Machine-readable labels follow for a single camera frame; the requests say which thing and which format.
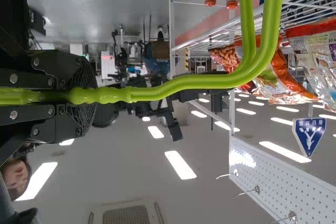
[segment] store shelf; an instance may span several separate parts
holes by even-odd
[[[230,173],[238,170],[239,176],[230,176],[230,179],[240,189],[248,191],[256,185],[260,187],[260,195],[248,194],[276,220],[294,211],[298,223],[336,223],[336,187],[236,137],[230,138],[229,164]],[[294,222],[285,220],[280,223]]]
[[[264,5],[254,9],[256,34],[261,33],[262,12]],[[283,0],[280,32],[286,29],[316,22],[336,15],[336,0]],[[201,36],[175,45],[172,51],[189,48],[190,50],[207,51],[211,48],[230,45],[241,39],[240,16],[212,29]]]

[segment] metal hook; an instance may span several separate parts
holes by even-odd
[[[230,175],[235,175],[236,177],[238,177],[238,176],[239,176],[239,174],[238,174],[238,170],[237,170],[237,169],[234,169],[233,173],[220,175],[220,176],[218,176],[216,179],[219,179],[219,178],[222,178],[222,177],[226,177],[226,176],[230,176]]]
[[[271,221],[269,224],[279,223],[283,220],[290,220],[290,221],[293,221],[294,224],[298,224],[298,218],[294,211],[290,211],[287,218],[283,218],[281,220],[274,220],[274,221]]]
[[[256,185],[256,186],[254,187],[253,190],[245,191],[245,192],[243,192],[243,193],[241,193],[241,194],[237,194],[237,195],[234,197],[234,199],[237,198],[237,197],[240,196],[240,195],[247,194],[247,193],[249,193],[249,192],[251,192],[251,191],[255,191],[258,195],[260,195],[260,187],[259,187],[258,185]]]

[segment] snack bag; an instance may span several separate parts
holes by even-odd
[[[325,108],[335,111],[336,17],[288,29],[286,36]]]
[[[240,64],[241,58],[237,56],[234,45],[226,46],[224,48],[209,49],[208,51],[212,60],[228,73],[235,71]],[[245,85],[239,86],[238,89],[252,94],[257,90],[257,87],[250,81]]]
[[[260,35],[256,36],[257,47],[260,46]],[[253,80],[260,93],[273,104],[302,104],[317,101],[316,95],[308,92],[288,72],[287,62],[278,48],[267,68]],[[242,41],[235,42],[236,52],[243,55]]]

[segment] orange snack bag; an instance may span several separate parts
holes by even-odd
[[[288,72],[287,62],[278,48],[266,69],[253,80],[270,103],[273,104],[301,104],[317,101],[316,95],[310,93],[299,84]],[[256,36],[257,47],[260,47],[260,35]],[[243,55],[242,41],[235,42],[237,54]]]

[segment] blue traffic sign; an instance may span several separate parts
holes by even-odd
[[[326,131],[325,118],[299,118],[293,120],[292,131],[302,153],[311,157]]]

